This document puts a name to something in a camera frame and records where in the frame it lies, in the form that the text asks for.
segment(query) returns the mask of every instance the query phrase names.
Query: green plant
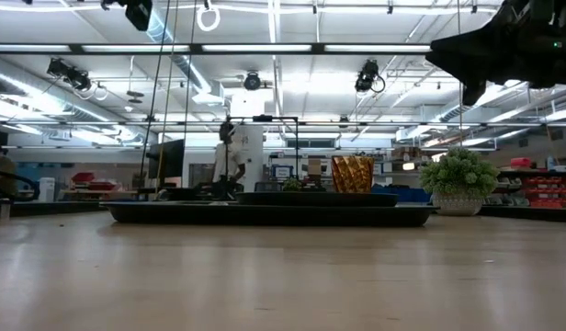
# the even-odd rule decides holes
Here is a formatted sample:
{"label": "green plant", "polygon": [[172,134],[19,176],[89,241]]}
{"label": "green plant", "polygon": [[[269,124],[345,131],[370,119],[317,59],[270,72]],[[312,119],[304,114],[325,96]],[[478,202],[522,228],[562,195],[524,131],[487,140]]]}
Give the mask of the green plant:
{"label": "green plant", "polygon": [[420,179],[428,193],[485,198],[495,189],[498,174],[492,164],[480,160],[478,153],[452,148],[439,162],[424,166]]}
{"label": "green plant", "polygon": [[301,191],[301,183],[296,178],[291,177],[283,182],[283,190],[291,192]]}

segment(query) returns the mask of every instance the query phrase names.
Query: textured gold vase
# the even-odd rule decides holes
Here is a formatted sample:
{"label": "textured gold vase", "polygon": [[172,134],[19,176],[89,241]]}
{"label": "textured gold vase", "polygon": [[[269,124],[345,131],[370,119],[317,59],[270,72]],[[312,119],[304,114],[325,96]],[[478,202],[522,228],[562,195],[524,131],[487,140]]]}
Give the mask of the textured gold vase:
{"label": "textured gold vase", "polygon": [[375,159],[365,156],[334,156],[332,179],[339,193],[370,193]]}

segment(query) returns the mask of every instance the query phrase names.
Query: white planter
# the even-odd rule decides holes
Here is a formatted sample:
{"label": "white planter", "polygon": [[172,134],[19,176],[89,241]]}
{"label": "white planter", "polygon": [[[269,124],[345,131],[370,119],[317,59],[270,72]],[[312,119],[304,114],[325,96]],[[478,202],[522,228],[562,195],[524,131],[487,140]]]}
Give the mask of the white planter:
{"label": "white planter", "polygon": [[440,209],[436,212],[445,216],[473,216],[478,213],[483,199],[470,198],[465,194],[440,194],[435,192],[432,204]]}

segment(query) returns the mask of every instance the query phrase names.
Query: ceiling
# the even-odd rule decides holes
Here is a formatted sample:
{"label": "ceiling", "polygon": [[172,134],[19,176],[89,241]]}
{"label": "ceiling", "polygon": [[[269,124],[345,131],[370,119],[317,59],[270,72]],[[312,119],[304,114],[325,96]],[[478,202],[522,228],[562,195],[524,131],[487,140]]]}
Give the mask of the ceiling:
{"label": "ceiling", "polygon": [[[154,10],[164,20],[169,7],[166,26],[175,42],[181,43],[429,43],[480,28],[501,3],[500,0],[461,0],[459,16],[440,12],[456,9],[455,0],[394,0],[391,1],[394,6],[391,15],[384,13],[389,2],[318,0],[319,13],[314,15],[312,0],[213,0],[211,5],[218,8],[221,20],[212,31],[200,29],[194,19],[197,10],[192,6],[202,6],[203,1],[158,0],[154,1]],[[266,11],[269,6],[279,7],[278,3],[279,14],[273,15],[274,24],[269,24],[271,15]],[[480,10],[471,14],[468,10],[474,4]],[[290,14],[292,10],[303,12]],[[206,25],[211,24],[211,16],[211,13],[203,15]],[[14,29],[11,22],[16,22]],[[21,1],[0,1],[0,42],[118,44],[152,41],[147,33],[131,25],[118,6],[103,11],[99,8],[99,0],[34,0],[33,6],[26,6]],[[142,120],[152,110],[160,120],[165,111],[171,113],[169,120],[184,119],[186,108],[190,120],[220,121],[225,118],[224,106],[200,105],[192,100],[196,91],[187,88],[187,76],[169,56],[135,56],[131,80],[130,56],[57,57],[88,71],[93,81],[104,86],[108,91],[105,99],[91,97],[87,102],[119,118]],[[46,74],[51,56],[0,55],[0,59],[64,89],[73,97],[67,84],[54,81]],[[371,94],[361,100],[354,84],[357,72],[367,59],[376,60],[383,69],[387,88],[383,93]],[[433,120],[436,114],[444,111],[445,105],[458,104],[458,81],[427,63],[424,56],[278,55],[273,60],[273,56],[267,54],[192,55],[190,60],[207,81],[222,82],[226,96],[242,92],[241,77],[244,78],[248,71],[257,71],[261,79],[268,82],[268,89],[262,93],[266,96],[266,113],[273,115],[280,110],[280,114],[305,120],[338,120],[340,115],[352,115],[351,120],[361,121],[422,121]],[[281,109],[277,110],[272,87],[276,80],[275,67],[279,68],[277,87],[282,96]],[[141,104],[132,105],[134,110],[130,112],[125,109],[129,105],[130,97],[126,95],[129,89],[145,95]],[[537,91],[535,97],[547,97],[565,89],[566,86],[558,86]],[[96,96],[102,95],[103,90],[96,93]],[[526,89],[517,86],[484,103],[482,108],[468,111],[466,116],[469,120],[489,121],[490,116],[528,102]],[[184,128],[167,129],[182,131]],[[396,132],[398,129],[373,127],[369,132]],[[207,128],[187,130],[206,131]]]}

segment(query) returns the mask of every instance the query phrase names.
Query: black tray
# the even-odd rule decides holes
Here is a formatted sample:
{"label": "black tray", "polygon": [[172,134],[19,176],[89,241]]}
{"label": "black tray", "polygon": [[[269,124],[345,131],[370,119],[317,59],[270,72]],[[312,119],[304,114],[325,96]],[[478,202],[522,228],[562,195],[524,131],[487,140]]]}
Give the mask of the black tray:
{"label": "black tray", "polygon": [[276,226],[422,226],[435,207],[216,206],[195,202],[103,202],[120,223]]}
{"label": "black tray", "polygon": [[393,207],[396,194],[363,194],[332,192],[251,192],[238,193],[236,200],[250,206],[313,207]]}

